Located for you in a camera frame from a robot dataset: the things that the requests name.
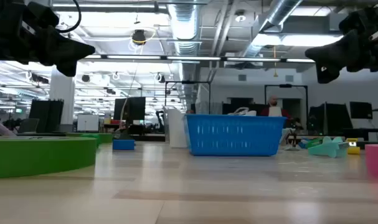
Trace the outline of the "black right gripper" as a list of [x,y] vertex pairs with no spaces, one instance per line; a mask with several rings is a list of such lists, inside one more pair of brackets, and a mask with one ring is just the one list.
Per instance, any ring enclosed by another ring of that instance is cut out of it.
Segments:
[[338,41],[305,51],[317,64],[318,83],[331,83],[344,67],[349,72],[378,72],[378,4],[349,13],[339,30],[344,36]]

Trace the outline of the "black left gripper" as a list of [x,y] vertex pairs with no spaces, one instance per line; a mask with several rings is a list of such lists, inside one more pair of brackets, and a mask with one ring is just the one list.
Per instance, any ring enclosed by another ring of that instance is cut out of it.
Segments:
[[95,47],[60,35],[54,29],[58,23],[51,8],[38,2],[0,0],[0,60],[56,65],[74,77],[77,62],[94,54]]

